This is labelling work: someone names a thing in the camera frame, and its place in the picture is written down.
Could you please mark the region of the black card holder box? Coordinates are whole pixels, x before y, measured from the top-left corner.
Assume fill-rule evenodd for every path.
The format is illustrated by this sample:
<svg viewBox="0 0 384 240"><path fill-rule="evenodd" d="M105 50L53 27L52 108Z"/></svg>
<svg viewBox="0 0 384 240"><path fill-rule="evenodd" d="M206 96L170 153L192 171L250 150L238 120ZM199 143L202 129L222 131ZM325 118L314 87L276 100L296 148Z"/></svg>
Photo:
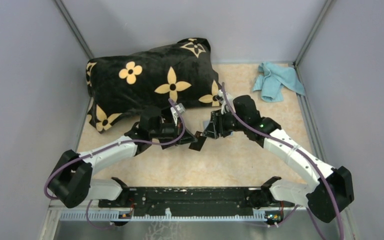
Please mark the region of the black card holder box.
<svg viewBox="0 0 384 240"><path fill-rule="evenodd" d="M173 113L169 108L164 108L161 111L161 126L160 136L157 138L162 143L168 143L176 139L182 132L180 121L177 116L173 116Z"/></svg>

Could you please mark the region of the aluminium frame rail front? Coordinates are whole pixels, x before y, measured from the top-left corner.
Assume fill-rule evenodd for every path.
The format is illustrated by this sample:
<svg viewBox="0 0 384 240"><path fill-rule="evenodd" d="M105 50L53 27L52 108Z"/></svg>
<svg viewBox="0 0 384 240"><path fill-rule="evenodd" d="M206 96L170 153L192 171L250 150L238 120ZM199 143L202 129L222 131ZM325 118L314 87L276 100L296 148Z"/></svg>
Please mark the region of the aluminium frame rail front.
<svg viewBox="0 0 384 240"><path fill-rule="evenodd" d="M281 196L286 182L273 177L260 187L128 187L117 181L120 194L98 197L98 212L84 219L108 219L117 225L129 221L263 221L270 225L283 220L281 207L303 206L320 221L329 223L354 201L350 183L328 179L313 191L300 184L296 194Z"/></svg>

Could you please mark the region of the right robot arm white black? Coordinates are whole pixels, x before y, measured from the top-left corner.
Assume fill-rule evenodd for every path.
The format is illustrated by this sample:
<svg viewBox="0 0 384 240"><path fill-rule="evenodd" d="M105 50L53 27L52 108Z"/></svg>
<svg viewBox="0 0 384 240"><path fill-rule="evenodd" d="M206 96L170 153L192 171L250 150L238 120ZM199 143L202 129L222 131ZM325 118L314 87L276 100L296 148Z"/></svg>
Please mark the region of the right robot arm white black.
<svg viewBox="0 0 384 240"><path fill-rule="evenodd" d="M305 182L290 182L274 176L261 189L261 199L267 206L280 201L301 205L320 221L330 223L354 201L351 172L344 166L335 168L309 153L294 141L281 125L260 115L249 95L224 98L213 96L214 106L203 135L218 139L233 132L243 132L263 149L275 154Z"/></svg>

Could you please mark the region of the black pillow with cream flowers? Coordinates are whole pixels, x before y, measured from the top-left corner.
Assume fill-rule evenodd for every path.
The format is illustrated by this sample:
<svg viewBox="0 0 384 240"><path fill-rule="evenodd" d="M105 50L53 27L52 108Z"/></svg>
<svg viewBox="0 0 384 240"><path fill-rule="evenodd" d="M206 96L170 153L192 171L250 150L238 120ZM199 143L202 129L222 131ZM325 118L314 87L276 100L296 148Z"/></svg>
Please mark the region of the black pillow with cream flowers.
<svg viewBox="0 0 384 240"><path fill-rule="evenodd" d="M91 106L86 118L104 133L149 106L169 100L186 108L217 107L221 89L206 38L191 37L130 55L90 59L85 67Z"/></svg>

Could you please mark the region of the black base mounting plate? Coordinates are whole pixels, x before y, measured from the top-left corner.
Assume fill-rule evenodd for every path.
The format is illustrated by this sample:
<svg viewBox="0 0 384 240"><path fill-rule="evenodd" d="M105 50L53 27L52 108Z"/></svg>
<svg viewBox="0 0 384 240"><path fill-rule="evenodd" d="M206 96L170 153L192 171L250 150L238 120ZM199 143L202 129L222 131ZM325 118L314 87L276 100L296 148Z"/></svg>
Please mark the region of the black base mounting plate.
<svg viewBox="0 0 384 240"><path fill-rule="evenodd" d="M101 199L100 208L133 209L135 217L251 217L255 210L293 207L268 199L260 187L128 187L115 200Z"/></svg>

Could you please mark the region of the light blue towel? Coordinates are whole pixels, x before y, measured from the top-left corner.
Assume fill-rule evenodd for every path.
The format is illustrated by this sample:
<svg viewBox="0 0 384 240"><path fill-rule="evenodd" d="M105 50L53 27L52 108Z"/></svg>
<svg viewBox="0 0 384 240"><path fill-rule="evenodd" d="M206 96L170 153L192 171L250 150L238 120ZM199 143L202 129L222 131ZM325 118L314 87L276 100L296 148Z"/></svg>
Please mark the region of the light blue towel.
<svg viewBox="0 0 384 240"><path fill-rule="evenodd" d="M282 89L287 88L298 95L305 96L305 88L299 81L297 72L289 66L280 66L272 62L263 62L258 66L252 91L260 92L260 98L267 103L282 102Z"/></svg>

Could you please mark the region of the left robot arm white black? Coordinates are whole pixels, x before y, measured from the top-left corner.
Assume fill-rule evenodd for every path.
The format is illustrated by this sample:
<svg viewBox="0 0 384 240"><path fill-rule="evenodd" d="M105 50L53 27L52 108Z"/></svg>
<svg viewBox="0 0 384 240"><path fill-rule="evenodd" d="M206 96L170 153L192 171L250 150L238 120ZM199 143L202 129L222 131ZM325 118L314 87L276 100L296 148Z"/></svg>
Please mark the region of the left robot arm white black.
<svg viewBox="0 0 384 240"><path fill-rule="evenodd" d="M152 145L162 149L197 142L185 125L181 103L160 109L148 107L132 128L118 139L84 152L65 151L46 180L44 192L69 209L99 200L118 207L129 203L129 187L117 177L94 179L100 171L136 157Z"/></svg>

